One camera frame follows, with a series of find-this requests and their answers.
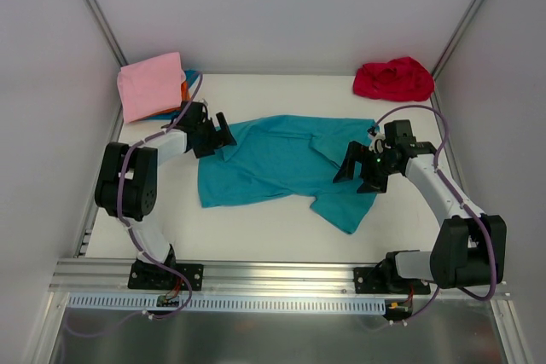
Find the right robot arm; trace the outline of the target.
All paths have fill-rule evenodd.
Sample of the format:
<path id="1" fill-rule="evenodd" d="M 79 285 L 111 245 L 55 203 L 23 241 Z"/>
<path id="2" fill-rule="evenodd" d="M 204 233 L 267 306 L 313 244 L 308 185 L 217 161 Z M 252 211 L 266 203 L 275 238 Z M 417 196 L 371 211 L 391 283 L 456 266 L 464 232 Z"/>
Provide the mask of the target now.
<path id="1" fill-rule="evenodd" d="M 383 194 L 390 176 L 400 174 L 419 191 L 439 224 L 431 251 L 386 254 L 381 284 L 401 292 L 411 280 L 431 282 L 441 289 L 468 292 L 488 286 L 493 293 L 502 282 L 507 225 L 498 215 L 477 206 L 439 166 L 439 150 L 420 142 L 408 120 L 385 124 L 368 145 L 350 142 L 334 182 L 362 180 L 361 194 Z"/>

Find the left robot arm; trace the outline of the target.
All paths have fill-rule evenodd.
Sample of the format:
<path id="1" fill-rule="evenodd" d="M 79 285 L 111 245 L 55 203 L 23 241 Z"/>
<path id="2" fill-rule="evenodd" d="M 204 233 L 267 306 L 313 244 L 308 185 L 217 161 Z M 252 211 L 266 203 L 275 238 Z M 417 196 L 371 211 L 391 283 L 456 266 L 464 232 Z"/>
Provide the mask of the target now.
<path id="1" fill-rule="evenodd" d="M 132 144 L 106 145 L 95 203 L 125 228 L 137 249 L 136 265 L 148 269 L 149 280 L 158 288 L 172 286 L 177 278 L 172 245 L 152 217 L 159 168 L 189 152 L 201 159 L 235 144 L 222 112 L 210 118 L 205 103 L 185 101 L 179 115 L 161 130 Z"/>

